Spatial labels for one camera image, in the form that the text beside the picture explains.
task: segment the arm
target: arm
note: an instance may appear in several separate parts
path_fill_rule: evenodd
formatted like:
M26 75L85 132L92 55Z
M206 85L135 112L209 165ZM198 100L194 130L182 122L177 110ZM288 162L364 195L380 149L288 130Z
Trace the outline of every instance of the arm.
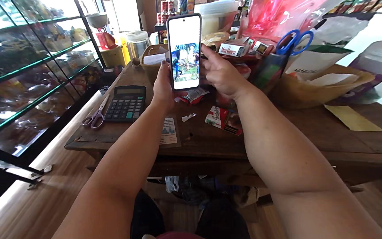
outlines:
M202 46L209 83L238 106L248 159L290 238L382 238L321 152L226 60Z
M54 239L129 238L135 197L154 164L165 114L174 103L169 74L163 61L151 104L104 155Z

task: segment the hand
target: hand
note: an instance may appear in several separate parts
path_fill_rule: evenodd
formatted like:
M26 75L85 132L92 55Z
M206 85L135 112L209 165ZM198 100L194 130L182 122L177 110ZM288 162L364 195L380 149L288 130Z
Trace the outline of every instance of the hand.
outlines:
M201 59L202 74L206 75L209 84L216 87L223 96L236 100L246 94L247 89L254 86L244 79L238 70L227 60L223 59L209 47L201 44L201 51L208 60Z
M179 91L173 92L170 78L171 70L170 65L166 61L162 61L157 79L154 82L153 100L151 104L156 104L162 107L166 112L170 111L174 106L174 98L187 95L187 92Z

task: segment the scissors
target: scissors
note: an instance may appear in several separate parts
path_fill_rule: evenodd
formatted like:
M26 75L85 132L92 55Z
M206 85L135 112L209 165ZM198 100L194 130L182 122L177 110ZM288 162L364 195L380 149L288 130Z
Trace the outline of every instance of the scissors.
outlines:
M82 120L83 126L89 126L92 129L97 129L103 125L104 116L103 114L101 114L101 112L103 111L104 106L106 105L108 99L109 99L109 96L107 96L103 100L103 103L101 103L100 107L94 112L92 116L88 116L84 120ZM101 119L101 123L99 125L96 125L99 119Z
M284 42L282 42L282 41L292 33L295 33L295 35L291 38L291 40L287 43L287 45L284 46ZM302 40L302 38L305 35L309 35L309 42L306 44L305 47L303 47L303 49L301 49L298 52L295 52L294 48L300 43L300 41ZM285 34L281 38L281 40L278 41L278 44L276 45L276 53L279 55L285 55L286 52L289 50L289 48L292 47L290 55L291 56L298 55L310 46L310 44L312 43L312 40L313 40L313 32L312 31L305 31L302 34L300 34L300 31L298 29L289 31L287 34Z

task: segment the smartphone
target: smartphone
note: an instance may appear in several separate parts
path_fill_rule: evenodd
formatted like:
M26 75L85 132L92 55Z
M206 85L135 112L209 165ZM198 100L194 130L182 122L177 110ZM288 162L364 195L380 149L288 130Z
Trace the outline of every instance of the smartphone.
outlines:
M167 39L173 90L199 87L201 15L170 17L167 20Z

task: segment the calculator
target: calculator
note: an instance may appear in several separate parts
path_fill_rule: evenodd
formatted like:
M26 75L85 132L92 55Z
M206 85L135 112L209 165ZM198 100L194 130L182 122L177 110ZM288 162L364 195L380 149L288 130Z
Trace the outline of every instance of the calculator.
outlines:
M122 85L114 88L105 121L109 122L134 122L144 111L145 86Z

